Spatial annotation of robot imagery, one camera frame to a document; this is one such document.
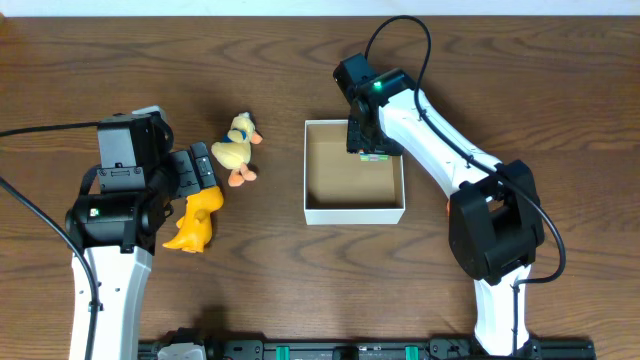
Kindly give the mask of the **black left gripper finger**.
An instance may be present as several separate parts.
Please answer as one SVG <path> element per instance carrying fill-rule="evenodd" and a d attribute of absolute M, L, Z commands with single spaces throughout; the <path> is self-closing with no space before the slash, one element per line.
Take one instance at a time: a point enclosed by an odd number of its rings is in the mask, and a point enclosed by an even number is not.
<path fill-rule="evenodd" d="M 194 171 L 202 190 L 217 185 L 215 172 L 212 166 L 209 150 L 204 142 L 194 143 L 190 146 L 194 160 Z"/>
<path fill-rule="evenodd" d="M 200 191 L 200 182 L 194 168 L 191 152 L 188 150 L 172 152 L 168 160 L 177 180 L 177 188 L 172 198 L 186 198 L 198 193 Z"/>

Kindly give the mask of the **multicolour puzzle cube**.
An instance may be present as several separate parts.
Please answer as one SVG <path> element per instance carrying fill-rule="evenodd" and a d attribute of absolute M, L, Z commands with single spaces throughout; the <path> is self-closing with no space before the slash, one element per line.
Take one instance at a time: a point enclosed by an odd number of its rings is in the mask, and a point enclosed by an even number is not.
<path fill-rule="evenodd" d="M 385 154 L 370 154 L 363 152 L 359 154 L 359 157 L 362 162 L 381 162 L 389 159 L 389 156 Z"/>

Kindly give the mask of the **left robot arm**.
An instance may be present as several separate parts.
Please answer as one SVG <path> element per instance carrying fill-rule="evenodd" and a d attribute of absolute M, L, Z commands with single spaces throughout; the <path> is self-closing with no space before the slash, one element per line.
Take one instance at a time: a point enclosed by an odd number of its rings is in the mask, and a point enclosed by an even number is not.
<path fill-rule="evenodd" d="M 213 237 L 213 212 L 224 202 L 210 153 L 202 142 L 169 154 L 145 187 L 91 193 L 106 175 L 90 168 L 66 227 L 81 253 L 72 260 L 74 318 L 72 359 L 135 359 L 139 354 L 140 313 L 151 273 L 158 230 L 175 199 L 186 210 L 169 249 L 201 253 Z"/>

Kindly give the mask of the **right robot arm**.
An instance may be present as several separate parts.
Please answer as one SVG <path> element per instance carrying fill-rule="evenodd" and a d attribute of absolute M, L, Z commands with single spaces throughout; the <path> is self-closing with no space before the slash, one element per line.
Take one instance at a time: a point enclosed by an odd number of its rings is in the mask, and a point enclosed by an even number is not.
<path fill-rule="evenodd" d="M 351 107 L 347 151 L 407 152 L 447 197 L 449 247 L 474 281 L 477 343 L 488 355 L 520 353 L 529 340 L 523 292 L 544 241 L 532 171 L 472 144 L 401 69 L 340 65 L 333 77 Z"/>

